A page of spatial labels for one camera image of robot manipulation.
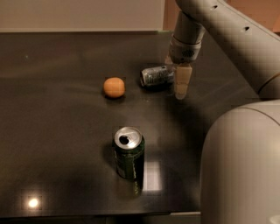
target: wall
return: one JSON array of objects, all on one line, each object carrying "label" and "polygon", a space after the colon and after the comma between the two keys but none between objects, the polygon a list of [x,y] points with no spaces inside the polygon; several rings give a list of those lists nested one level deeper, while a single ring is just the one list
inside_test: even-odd
[{"label": "wall", "polygon": [[280,34],[280,15],[277,18],[276,22],[274,23],[273,32]]},{"label": "wall", "polygon": [[164,5],[164,30],[173,31],[177,21],[179,7],[175,0],[165,0]]},{"label": "wall", "polygon": [[165,0],[1,0],[0,32],[162,30]]}]

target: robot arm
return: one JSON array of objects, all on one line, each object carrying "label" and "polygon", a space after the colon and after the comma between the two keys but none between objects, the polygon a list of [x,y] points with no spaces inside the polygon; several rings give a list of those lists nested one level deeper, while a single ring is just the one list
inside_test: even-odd
[{"label": "robot arm", "polygon": [[[190,63],[204,29],[262,97],[280,98],[280,38],[222,0],[177,0],[170,57]],[[202,224],[280,223],[280,100],[235,108],[208,131],[201,158]]]},{"label": "robot arm", "polygon": [[176,0],[174,63],[196,59],[204,28],[263,99],[280,98],[280,38],[222,0]]}]

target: orange ball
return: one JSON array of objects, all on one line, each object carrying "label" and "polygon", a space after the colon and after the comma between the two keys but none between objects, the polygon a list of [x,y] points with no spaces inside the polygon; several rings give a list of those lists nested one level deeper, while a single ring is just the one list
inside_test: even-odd
[{"label": "orange ball", "polygon": [[125,92],[124,81],[120,78],[109,78],[105,80],[103,90],[110,98],[121,97]]}]

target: dark table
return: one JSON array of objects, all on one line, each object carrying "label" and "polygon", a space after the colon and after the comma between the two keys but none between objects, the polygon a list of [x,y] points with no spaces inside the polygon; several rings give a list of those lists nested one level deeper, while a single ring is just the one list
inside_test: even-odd
[{"label": "dark table", "polygon": [[[171,33],[0,35],[0,218],[200,211],[200,157],[214,121],[259,99],[206,34],[187,97],[140,86]],[[125,80],[123,98],[102,84]],[[112,137],[146,140],[143,186],[116,173]],[[28,201],[37,198],[36,208]]]}]

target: silver can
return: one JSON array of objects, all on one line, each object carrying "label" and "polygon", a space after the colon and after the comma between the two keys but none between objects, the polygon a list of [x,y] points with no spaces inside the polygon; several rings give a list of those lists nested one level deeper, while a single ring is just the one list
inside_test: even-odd
[{"label": "silver can", "polygon": [[145,68],[140,73],[140,81],[141,85],[147,88],[172,84],[174,82],[174,72],[170,72],[167,66]]},{"label": "silver can", "polygon": [[115,163],[118,174],[125,179],[141,178],[144,173],[144,137],[133,127],[115,133]]}]

